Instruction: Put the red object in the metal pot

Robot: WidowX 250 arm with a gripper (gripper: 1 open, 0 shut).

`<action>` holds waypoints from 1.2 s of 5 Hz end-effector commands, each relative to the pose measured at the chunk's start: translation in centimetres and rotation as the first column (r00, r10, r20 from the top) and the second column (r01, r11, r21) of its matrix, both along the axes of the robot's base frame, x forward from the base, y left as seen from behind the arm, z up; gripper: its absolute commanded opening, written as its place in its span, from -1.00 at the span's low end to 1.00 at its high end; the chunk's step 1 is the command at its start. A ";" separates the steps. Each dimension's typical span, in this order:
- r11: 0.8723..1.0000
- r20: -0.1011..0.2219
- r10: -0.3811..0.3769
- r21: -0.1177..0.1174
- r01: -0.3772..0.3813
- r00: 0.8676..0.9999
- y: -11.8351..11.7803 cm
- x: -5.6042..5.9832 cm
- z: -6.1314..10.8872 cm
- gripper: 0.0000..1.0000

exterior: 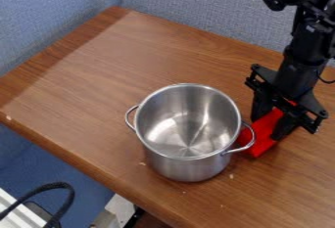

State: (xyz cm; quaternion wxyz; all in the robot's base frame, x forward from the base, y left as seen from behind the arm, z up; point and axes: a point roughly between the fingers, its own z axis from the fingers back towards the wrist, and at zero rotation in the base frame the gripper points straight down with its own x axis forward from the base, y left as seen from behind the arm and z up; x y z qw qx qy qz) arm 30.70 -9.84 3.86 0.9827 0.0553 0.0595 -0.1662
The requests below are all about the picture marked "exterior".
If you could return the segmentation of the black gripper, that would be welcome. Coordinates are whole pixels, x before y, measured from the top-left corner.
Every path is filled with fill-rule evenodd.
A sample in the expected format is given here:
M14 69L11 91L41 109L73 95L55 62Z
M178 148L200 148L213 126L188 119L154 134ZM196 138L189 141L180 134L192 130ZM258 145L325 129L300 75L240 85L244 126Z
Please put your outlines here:
M256 121L273 109L282 112L270 138L280 141L297 127L313 134L328 111L313 95L314 83L322 68L282 65L270 70L258 64L250 66L244 84L253 91L250 121Z

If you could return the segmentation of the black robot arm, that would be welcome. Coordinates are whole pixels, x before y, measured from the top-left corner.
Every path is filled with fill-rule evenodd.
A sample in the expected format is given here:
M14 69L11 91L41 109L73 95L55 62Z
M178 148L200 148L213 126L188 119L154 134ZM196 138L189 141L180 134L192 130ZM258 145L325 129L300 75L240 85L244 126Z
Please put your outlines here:
M270 70L254 64L245 79L253 91L250 119L260 119L274 109L282 112L270 132L270 138L278 141L298 127L314 133L328 117L313 96L313 87L328 61L335 59L335 0L262 2L273 11L296 8L292 40L280 67Z

